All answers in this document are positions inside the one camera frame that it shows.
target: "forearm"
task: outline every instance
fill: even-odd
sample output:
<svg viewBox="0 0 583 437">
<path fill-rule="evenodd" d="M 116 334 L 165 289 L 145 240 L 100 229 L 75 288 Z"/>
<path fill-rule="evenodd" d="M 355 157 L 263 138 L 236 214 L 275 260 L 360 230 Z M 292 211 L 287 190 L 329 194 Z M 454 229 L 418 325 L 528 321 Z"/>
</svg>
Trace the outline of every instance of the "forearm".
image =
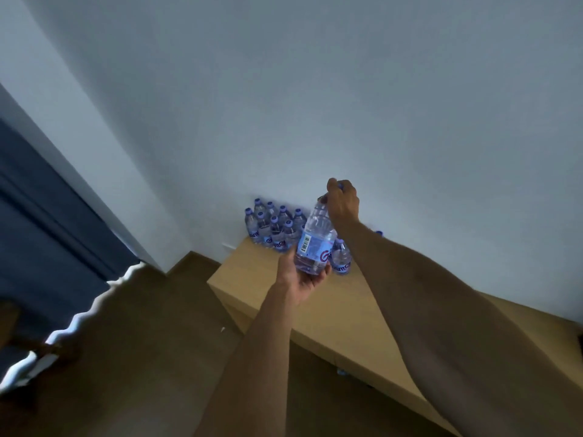
<svg viewBox="0 0 583 437">
<path fill-rule="evenodd" d="M 413 380 L 462 434 L 578 435 L 581 390 L 489 301 L 359 222 L 337 229 Z"/>
<path fill-rule="evenodd" d="M 272 286 L 229 360 L 195 436 L 283 436 L 293 304 Z"/>
</svg>

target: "clear plastic bottle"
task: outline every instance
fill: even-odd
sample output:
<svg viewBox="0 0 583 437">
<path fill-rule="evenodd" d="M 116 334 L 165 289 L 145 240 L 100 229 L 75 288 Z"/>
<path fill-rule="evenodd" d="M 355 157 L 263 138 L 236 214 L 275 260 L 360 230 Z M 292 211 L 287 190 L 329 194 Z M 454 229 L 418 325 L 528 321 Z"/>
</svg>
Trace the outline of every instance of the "clear plastic bottle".
<svg viewBox="0 0 583 437">
<path fill-rule="evenodd" d="M 295 215 L 293 217 L 293 226 L 297 231 L 302 229 L 302 226 L 306 223 L 307 218 L 303 215 L 302 209 L 295 209 Z"/>
<path fill-rule="evenodd" d="M 250 208 L 245 209 L 245 225 L 247 226 L 247 233 L 253 241 L 253 243 L 260 243 L 261 237 L 259 236 L 259 225 L 257 218 L 253 214 L 253 210 Z"/>
<path fill-rule="evenodd" d="M 286 244 L 288 245 L 288 249 L 296 245 L 302 235 L 300 231 L 295 229 L 293 221 L 286 221 L 283 226 L 283 232 L 286 234 Z"/>
<path fill-rule="evenodd" d="M 289 212 L 288 208 L 285 205 L 279 206 L 278 219 L 279 219 L 280 224 L 282 224 L 282 225 L 285 224 L 286 221 L 293 219 L 291 213 Z"/>
<path fill-rule="evenodd" d="M 297 245 L 294 258 L 296 268 L 306 273 L 320 274 L 326 267 L 335 239 L 336 230 L 328 216 L 328 206 L 317 202 Z"/>
<path fill-rule="evenodd" d="M 269 215 L 269 220 L 271 220 L 271 218 L 273 218 L 273 216 L 278 215 L 278 210 L 275 208 L 273 201 L 269 201 L 267 203 L 267 214 Z"/>
<path fill-rule="evenodd" d="M 265 213 L 257 214 L 257 226 L 259 227 L 259 237 L 264 247 L 273 248 L 273 239 L 271 239 L 271 227 L 268 220 L 265 219 Z"/>
<path fill-rule="evenodd" d="M 330 255 L 330 265 L 334 273 L 344 276 L 350 271 L 352 255 L 342 239 L 336 240 L 336 248 Z"/>
<path fill-rule="evenodd" d="M 255 216 L 258 216 L 259 212 L 267 213 L 267 208 L 261 202 L 261 198 L 255 199 L 255 208 L 253 209 L 253 213 L 255 214 Z"/>
<path fill-rule="evenodd" d="M 278 253 L 283 253 L 287 250 L 286 246 L 286 234 L 283 232 L 283 227 L 279 223 L 277 216 L 271 218 L 271 239 L 273 239 L 273 246 L 275 251 Z"/>
</svg>

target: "blue curtain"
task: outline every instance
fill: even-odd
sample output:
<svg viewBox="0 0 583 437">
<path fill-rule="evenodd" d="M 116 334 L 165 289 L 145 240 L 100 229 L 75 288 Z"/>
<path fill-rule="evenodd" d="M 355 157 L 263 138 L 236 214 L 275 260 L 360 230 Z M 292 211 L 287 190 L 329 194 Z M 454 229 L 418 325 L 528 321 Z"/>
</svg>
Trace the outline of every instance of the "blue curtain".
<svg viewBox="0 0 583 437">
<path fill-rule="evenodd" d="M 107 166 L 103 166 L 107 175 Z M 16 332 L 44 341 L 139 259 L 17 132 L 0 120 L 0 299 Z M 0 350 L 0 379 L 28 353 Z"/>
</svg>

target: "person's right hand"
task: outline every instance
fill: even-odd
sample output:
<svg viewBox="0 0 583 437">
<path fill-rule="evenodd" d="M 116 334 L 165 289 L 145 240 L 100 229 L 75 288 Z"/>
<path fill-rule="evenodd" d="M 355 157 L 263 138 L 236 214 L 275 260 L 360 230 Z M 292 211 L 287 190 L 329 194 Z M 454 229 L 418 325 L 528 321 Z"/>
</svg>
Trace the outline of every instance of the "person's right hand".
<svg viewBox="0 0 583 437">
<path fill-rule="evenodd" d="M 359 220 L 359 203 L 356 189 L 344 179 L 337 181 L 335 178 L 328 180 L 328 192 L 322 202 L 328 204 L 328 214 L 334 226 L 340 226 L 345 222 L 357 222 Z"/>
</svg>

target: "plastic bottle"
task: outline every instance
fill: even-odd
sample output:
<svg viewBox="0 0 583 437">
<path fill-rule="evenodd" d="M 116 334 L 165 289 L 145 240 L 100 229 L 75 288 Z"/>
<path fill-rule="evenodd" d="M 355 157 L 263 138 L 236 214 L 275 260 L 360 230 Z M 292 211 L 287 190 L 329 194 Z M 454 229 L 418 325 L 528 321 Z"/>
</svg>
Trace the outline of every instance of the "plastic bottle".
<svg viewBox="0 0 583 437">
<path fill-rule="evenodd" d="M 300 236 L 302 235 L 300 231 L 295 229 L 293 221 L 286 221 L 283 226 L 283 232 L 286 234 L 286 244 L 288 249 L 296 245 L 300 240 Z"/>
<path fill-rule="evenodd" d="M 302 209 L 295 209 L 295 216 L 293 217 L 293 226 L 297 231 L 302 229 L 302 226 L 306 223 L 307 218 L 303 215 Z"/>
<path fill-rule="evenodd" d="M 255 199 L 255 208 L 253 209 L 253 213 L 255 214 L 255 216 L 257 216 L 259 212 L 267 213 L 267 208 L 261 202 L 261 198 Z"/>
<path fill-rule="evenodd" d="M 294 258 L 296 268 L 306 273 L 319 274 L 326 267 L 335 239 L 336 230 L 328 216 L 328 206 L 317 202 L 297 245 Z"/>
<path fill-rule="evenodd" d="M 281 224 L 285 224 L 286 221 L 293 219 L 291 213 L 289 212 L 288 208 L 285 205 L 279 206 L 278 219 Z"/>
<path fill-rule="evenodd" d="M 330 265 L 336 274 L 344 276 L 350 271 L 352 255 L 342 239 L 336 240 L 336 249 L 330 255 Z"/>
<path fill-rule="evenodd" d="M 273 248 L 273 239 L 271 239 L 271 227 L 265 219 L 265 213 L 257 214 L 257 226 L 259 227 L 259 237 L 264 247 Z"/>
<path fill-rule="evenodd" d="M 253 214 L 253 210 L 250 208 L 245 209 L 245 225 L 247 226 L 247 233 L 253 241 L 253 243 L 260 243 L 261 237 L 259 236 L 259 225 L 257 223 L 257 218 Z"/>
<path fill-rule="evenodd" d="M 271 218 L 273 218 L 273 216 L 277 216 L 278 215 L 278 211 L 275 208 L 275 205 L 273 204 L 273 201 L 269 201 L 267 203 L 267 214 L 269 216 L 269 220 L 271 220 Z"/>
<path fill-rule="evenodd" d="M 286 246 L 286 234 L 283 232 L 283 227 L 279 223 L 277 216 L 271 218 L 271 239 L 273 239 L 273 246 L 275 251 L 278 253 L 283 253 L 287 250 Z"/>
</svg>

